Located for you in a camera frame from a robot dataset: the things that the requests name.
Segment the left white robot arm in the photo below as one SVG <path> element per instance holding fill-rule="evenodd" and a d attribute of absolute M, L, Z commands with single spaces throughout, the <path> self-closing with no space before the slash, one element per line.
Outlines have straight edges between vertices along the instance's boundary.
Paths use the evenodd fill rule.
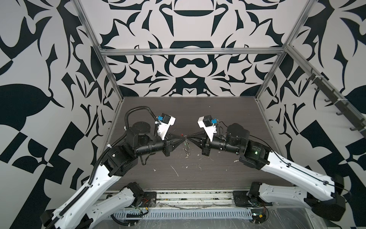
<path fill-rule="evenodd" d="M 122 208 L 138 207 L 144 191 L 136 182 L 100 203 L 97 200 L 139 162 L 145 165 L 147 160 L 143 156 L 157 152 L 170 156 L 185 140 L 168 133 L 175 123 L 173 116 L 155 115 L 147 106 L 130 109 L 124 121 L 125 133 L 102 152 L 88 181 L 59 208 L 46 210 L 41 215 L 45 228 L 91 229 Z"/>

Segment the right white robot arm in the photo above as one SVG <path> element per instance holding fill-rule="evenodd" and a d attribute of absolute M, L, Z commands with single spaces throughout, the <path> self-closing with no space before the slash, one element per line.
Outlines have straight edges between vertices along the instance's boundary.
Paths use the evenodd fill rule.
<path fill-rule="evenodd" d="M 249 139 L 250 132 L 234 123 L 227 127 L 226 136 L 216 136 L 216 127 L 204 127 L 202 132 L 186 138 L 208 156 L 212 149 L 239 155 L 245 166 L 276 175 L 291 187 L 272 186 L 253 182 L 245 204 L 284 203 L 310 209 L 329 221 L 340 221 L 346 212 L 346 199 L 342 196 L 344 179 L 313 172 L 277 154 L 272 148 Z"/>

